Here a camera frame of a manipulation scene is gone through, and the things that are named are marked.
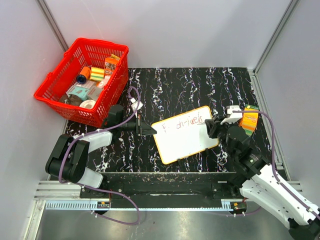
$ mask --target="whiteboard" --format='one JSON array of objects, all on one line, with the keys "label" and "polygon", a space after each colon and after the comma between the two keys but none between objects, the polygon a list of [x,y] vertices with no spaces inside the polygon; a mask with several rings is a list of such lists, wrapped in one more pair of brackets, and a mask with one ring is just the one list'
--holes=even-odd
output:
[{"label": "whiteboard", "polygon": [[206,119],[212,119],[211,111],[208,106],[202,106],[152,124],[157,131],[153,137],[163,164],[218,145],[217,138],[208,137]]}]

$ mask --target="spool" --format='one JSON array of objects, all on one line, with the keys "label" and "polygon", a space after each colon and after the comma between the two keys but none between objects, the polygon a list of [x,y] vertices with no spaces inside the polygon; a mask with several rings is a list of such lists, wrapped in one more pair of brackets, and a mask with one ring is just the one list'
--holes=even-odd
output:
[{"label": "spool", "polygon": [[89,99],[89,100],[82,102],[80,104],[80,107],[84,108],[84,109],[93,109],[95,104],[96,104],[96,101]]},{"label": "spool", "polygon": [[85,84],[90,77],[90,71],[90,67],[84,66],[79,75],[76,76],[76,81],[80,84]]}]

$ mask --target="roll of tape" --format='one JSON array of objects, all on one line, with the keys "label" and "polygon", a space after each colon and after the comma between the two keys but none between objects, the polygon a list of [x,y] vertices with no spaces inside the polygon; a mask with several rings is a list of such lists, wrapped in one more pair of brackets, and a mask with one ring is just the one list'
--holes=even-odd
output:
[{"label": "roll of tape", "polygon": [[96,104],[96,101],[90,99],[90,100],[85,100],[84,102],[82,102],[80,104],[80,107],[84,108],[84,109],[93,109],[95,104]]}]

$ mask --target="black marble surface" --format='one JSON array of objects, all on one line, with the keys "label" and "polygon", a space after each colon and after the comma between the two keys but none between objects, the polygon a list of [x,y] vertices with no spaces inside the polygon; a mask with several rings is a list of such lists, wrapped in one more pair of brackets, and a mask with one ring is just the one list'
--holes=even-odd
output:
[{"label": "black marble surface", "polygon": [[[118,104],[130,115],[129,86],[136,87],[144,106],[144,119],[150,125],[163,119],[209,106],[213,116],[223,115],[225,107],[245,104],[258,106],[246,68],[131,68],[129,81]],[[78,135],[95,130],[95,127],[69,121],[66,133]],[[271,159],[271,147],[259,117],[251,143]],[[139,137],[123,132],[115,144],[90,153],[87,167],[99,172],[232,172],[231,162],[221,144],[178,162],[164,165],[161,162],[153,136]]]}]

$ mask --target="red basket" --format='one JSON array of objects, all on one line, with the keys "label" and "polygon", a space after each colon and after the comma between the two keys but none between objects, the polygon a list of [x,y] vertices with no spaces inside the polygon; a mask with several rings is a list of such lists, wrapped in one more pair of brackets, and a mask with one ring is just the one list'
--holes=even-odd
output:
[{"label": "red basket", "polygon": [[[48,104],[68,120],[99,128],[107,117],[109,108],[117,103],[128,81],[128,52],[129,49],[125,45],[78,38],[64,53],[62,61],[55,70],[48,73],[34,97]],[[111,54],[120,57],[119,63],[92,109],[58,102],[76,82],[76,76],[84,66],[103,69],[105,58]]]}]

